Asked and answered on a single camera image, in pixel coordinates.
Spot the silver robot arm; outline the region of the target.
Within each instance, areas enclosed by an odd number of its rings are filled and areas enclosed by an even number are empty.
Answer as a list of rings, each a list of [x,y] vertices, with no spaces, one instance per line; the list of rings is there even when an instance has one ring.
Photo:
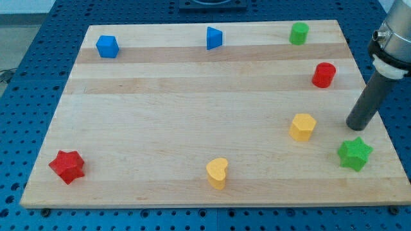
[[[410,0],[395,0],[368,52],[379,74],[400,80],[410,76]]]

